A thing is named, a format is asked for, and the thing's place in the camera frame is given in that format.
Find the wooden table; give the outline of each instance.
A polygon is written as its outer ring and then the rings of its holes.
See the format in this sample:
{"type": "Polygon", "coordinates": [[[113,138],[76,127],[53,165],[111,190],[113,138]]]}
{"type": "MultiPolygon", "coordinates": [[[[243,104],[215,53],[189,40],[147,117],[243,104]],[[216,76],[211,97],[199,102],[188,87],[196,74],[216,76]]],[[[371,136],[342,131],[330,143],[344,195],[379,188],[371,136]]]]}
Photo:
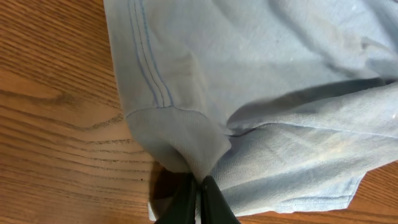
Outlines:
{"type": "MultiPolygon", "coordinates": [[[[1,0],[0,223],[151,223],[158,167],[123,120],[103,0],[1,0]]],[[[398,163],[347,210],[240,220],[398,223],[398,163]]]]}

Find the cotton cloth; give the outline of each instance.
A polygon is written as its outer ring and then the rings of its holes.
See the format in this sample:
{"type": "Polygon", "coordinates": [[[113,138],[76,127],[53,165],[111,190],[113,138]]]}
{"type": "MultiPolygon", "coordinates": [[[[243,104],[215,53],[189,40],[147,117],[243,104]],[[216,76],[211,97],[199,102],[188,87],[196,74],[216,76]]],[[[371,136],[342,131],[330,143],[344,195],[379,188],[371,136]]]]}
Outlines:
{"type": "Polygon", "coordinates": [[[346,208],[398,159],[393,0],[104,0],[134,139],[235,215],[346,208]]]}

